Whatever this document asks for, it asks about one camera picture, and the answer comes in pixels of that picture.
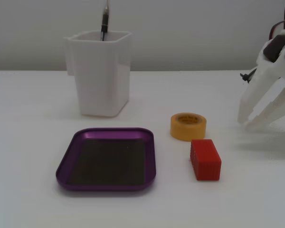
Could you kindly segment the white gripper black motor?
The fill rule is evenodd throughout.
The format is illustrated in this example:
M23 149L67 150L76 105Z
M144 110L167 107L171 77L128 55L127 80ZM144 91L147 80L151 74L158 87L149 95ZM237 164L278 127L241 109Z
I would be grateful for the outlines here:
M254 107L278 80L285 80L285 29L274 36L275 24L269 33L269 41L264 44L258 57L257 68L249 85L241 97L238 111L238 122L248 131L266 129L272 122L285 116L285 88L270 102L264 110L249 120Z

